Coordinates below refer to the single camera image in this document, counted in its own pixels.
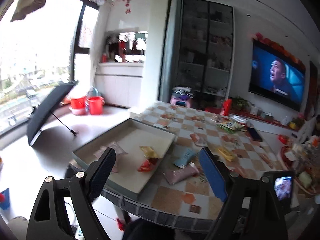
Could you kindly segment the pink snack packet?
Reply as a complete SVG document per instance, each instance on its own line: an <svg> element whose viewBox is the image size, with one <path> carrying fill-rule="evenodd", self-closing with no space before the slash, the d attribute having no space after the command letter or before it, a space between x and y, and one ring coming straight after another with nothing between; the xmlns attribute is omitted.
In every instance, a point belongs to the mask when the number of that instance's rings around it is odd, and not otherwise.
<svg viewBox="0 0 320 240"><path fill-rule="evenodd" d="M169 185L175 185L180 181L183 181L194 175L198 175L200 172L194 163L190 163L185 168L180 168L179 170L168 170L163 173L164 178L167 180Z"/></svg>

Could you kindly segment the dark red snack packet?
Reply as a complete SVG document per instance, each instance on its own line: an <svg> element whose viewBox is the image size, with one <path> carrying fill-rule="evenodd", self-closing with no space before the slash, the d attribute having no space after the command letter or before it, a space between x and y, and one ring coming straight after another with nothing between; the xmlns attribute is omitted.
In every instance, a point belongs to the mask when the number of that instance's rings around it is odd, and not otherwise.
<svg viewBox="0 0 320 240"><path fill-rule="evenodd" d="M150 172L152 171L157 163L158 163L159 159L158 158L149 158L146 159L142 165L140 165L140 167L137 169L138 172Z"/></svg>

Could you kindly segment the yellow snack bar packet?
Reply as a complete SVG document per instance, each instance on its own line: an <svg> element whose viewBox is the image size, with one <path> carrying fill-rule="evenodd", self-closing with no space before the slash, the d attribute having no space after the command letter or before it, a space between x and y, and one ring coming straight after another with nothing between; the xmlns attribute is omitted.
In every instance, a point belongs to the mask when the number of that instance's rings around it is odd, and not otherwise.
<svg viewBox="0 0 320 240"><path fill-rule="evenodd" d="M140 146L140 149L144 153L144 157L146 158L156 158L159 159L159 155L156 153L156 151L151 146Z"/></svg>

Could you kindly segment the red fruit tray with goods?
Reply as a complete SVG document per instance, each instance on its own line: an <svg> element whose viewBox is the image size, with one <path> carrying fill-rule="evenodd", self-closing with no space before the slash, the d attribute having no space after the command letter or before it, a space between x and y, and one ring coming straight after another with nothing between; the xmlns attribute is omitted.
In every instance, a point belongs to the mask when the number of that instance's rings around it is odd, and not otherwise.
<svg viewBox="0 0 320 240"><path fill-rule="evenodd" d="M278 154L281 164L294 173L300 189L309 195L318 195L319 137L314 135L302 144L285 135L279 135L278 140L284 145Z"/></svg>

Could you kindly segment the black smartphone red case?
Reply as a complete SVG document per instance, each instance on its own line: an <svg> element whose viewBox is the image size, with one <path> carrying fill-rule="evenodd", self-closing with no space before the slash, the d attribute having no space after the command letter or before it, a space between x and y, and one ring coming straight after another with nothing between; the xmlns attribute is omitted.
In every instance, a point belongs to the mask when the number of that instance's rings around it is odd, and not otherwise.
<svg viewBox="0 0 320 240"><path fill-rule="evenodd" d="M247 132L249 133L250 137L253 141L262 142L263 139L260 134L252 127L247 127Z"/></svg>

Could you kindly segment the pile of green snack bags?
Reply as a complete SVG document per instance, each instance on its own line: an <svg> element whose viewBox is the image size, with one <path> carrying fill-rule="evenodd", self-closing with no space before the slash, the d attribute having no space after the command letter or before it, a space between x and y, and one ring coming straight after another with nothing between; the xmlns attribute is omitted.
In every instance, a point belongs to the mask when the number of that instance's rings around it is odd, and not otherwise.
<svg viewBox="0 0 320 240"><path fill-rule="evenodd" d="M223 129L224 131L226 131L227 133L231 133L231 134L237 131L244 131L246 128L245 125L240 124L238 122L231 121L231 120L225 120L225 121L219 122L217 126Z"/></svg>

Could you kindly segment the light blue snack packet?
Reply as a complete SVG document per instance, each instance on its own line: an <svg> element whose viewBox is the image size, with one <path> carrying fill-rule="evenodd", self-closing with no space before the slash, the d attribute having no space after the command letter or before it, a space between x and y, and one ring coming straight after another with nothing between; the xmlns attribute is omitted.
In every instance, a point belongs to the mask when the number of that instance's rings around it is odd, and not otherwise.
<svg viewBox="0 0 320 240"><path fill-rule="evenodd" d="M184 151L184 153L173 162L173 165L179 168L185 168L195 157L196 152L194 152L192 149L188 148Z"/></svg>

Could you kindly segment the clear wrapped dark snack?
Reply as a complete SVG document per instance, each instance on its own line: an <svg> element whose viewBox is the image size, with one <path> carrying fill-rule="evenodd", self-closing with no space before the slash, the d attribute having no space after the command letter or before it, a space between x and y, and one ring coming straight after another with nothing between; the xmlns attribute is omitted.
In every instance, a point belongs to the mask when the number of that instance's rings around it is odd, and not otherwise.
<svg viewBox="0 0 320 240"><path fill-rule="evenodd" d="M198 134L193 133L190 135L190 137L191 137L193 143L195 144L195 146L197 146L197 147L207 147L208 146L206 140L203 137L199 136Z"/></svg>

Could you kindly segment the green potted plant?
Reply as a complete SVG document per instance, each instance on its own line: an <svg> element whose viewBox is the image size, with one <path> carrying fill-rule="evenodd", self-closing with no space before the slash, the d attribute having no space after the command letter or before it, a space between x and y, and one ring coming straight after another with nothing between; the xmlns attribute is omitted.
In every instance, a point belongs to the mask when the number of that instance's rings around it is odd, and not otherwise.
<svg viewBox="0 0 320 240"><path fill-rule="evenodd" d="M237 112L247 112L250 108L250 102L240 96L231 98L232 109Z"/></svg>

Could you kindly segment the red bottle on shelf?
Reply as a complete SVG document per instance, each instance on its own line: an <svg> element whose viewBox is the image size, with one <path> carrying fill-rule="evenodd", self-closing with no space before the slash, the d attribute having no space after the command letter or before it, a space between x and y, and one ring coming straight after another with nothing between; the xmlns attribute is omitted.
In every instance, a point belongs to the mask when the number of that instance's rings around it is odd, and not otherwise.
<svg viewBox="0 0 320 240"><path fill-rule="evenodd" d="M220 115L229 116L231 107L232 107L232 99L225 100L221 108Z"/></svg>

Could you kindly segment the black open umbrella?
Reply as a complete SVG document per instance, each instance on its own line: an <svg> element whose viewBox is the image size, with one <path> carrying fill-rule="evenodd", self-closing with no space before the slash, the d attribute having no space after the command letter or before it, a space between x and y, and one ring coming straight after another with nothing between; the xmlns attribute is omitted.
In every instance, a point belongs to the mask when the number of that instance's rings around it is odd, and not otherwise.
<svg viewBox="0 0 320 240"><path fill-rule="evenodd" d="M47 97L40 103L31 115L27 125L27 138L29 146L33 145L33 141L42 126L46 123L48 118L54 115L54 111L58 109L60 102L69 94L77 81L68 83L60 83L56 86Z"/></svg>

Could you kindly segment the white tray box dark rim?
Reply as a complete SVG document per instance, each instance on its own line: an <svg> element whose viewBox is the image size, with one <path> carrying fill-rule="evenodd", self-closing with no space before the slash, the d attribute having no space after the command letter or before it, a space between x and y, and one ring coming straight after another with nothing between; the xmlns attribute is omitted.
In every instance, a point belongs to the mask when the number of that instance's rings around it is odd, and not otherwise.
<svg viewBox="0 0 320 240"><path fill-rule="evenodd" d="M142 146L153 148L158 154L159 165L174 142L175 135L167 130L151 126L135 119L127 119L112 127L83 146L73 151L75 161L84 169L98 159L98 151L103 146L116 142L125 154L117 163L118 172L110 174L106 187L137 200L145 185L157 168L150 172L139 172L138 168L145 160Z"/></svg>

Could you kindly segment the pink plastic stool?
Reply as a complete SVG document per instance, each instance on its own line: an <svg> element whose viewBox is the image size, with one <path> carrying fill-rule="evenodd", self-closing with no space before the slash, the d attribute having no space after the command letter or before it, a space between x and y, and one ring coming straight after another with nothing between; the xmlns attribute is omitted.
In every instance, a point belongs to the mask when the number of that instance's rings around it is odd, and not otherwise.
<svg viewBox="0 0 320 240"><path fill-rule="evenodd" d="M193 104L193 100L192 99L183 100L183 99L178 99L178 98L171 98L170 104L191 108L192 104Z"/></svg>

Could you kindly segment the dark glass display cabinet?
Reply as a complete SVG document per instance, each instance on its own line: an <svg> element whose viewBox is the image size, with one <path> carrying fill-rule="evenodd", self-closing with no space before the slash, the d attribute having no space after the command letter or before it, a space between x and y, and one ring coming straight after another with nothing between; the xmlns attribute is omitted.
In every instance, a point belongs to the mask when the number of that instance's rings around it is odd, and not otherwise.
<svg viewBox="0 0 320 240"><path fill-rule="evenodd" d="M234 10L205 0L183 0L177 84L226 97L233 64Z"/></svg>

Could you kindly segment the wall television screen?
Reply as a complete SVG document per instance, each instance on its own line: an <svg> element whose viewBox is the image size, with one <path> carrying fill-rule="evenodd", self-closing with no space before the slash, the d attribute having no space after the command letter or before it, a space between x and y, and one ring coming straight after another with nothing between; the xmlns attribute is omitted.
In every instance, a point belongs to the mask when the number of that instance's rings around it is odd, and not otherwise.
<svg viewBox="0 0 320 240"><path fill-rule="evenodd" d="M274 48L253 40L249 92L299 111L304 88L303 67Z"/></svg>

